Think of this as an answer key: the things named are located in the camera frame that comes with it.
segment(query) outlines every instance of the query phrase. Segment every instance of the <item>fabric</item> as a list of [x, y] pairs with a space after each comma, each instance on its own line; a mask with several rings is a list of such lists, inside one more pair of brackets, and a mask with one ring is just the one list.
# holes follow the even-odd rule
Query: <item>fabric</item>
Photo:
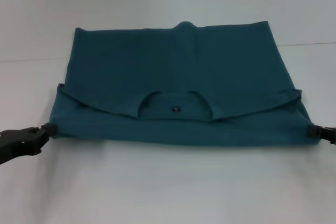
[[317, 144], [267, 22], [77, 28], [50, 122], [58, 136], [161, 144]]

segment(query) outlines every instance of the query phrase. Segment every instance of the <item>white background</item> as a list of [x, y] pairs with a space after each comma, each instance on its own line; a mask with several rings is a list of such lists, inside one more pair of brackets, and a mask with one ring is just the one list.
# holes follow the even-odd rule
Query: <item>white background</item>
[[[336, 0], [0, 0], [0, 131], [48, 121], [76, 27], [262, 20], [313, 122], [335, 126]], [[334, 224], [335, 206], [328, 142], [199, 149], [64, 139], [0, 166], [1, 224]]]

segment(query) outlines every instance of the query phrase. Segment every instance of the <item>black clamp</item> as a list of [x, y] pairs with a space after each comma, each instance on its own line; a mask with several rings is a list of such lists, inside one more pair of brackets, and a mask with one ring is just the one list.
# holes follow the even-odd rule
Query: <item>black clamp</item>
[[307, 135], [330, 141], [331, 144], [336, 144], [336, 128], [321, 127], [317, 125], [310, 125], [308, 127]]
[[57, 125], [47, 123], [41, 128], [31, 127], [22, 130], [0, 132], [0, 164], [20, 156], [34, 156], [56, 135]]

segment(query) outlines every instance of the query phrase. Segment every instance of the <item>teal fabric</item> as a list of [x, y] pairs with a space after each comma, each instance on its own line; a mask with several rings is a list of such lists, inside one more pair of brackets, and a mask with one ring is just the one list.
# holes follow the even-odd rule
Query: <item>teal fabric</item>
[[77, 28], [58, 136], [178, 145], [317, 144], [267, 22]]

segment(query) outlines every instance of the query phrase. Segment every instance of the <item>white table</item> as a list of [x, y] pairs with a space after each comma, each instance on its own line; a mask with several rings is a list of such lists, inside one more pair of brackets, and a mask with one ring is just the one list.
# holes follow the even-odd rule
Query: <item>white table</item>
[[[75, 27], [184, 20], [268, 20], [313, 122], [336, 124], [334, 0], [0, 0], [0, 8], [0, 131], [48, 121]], [[52, 140], [40, 155], [0, 166], [0, 222], [332, 224], [335, 186], [336, 147], [327, 141], [200, 149]]]

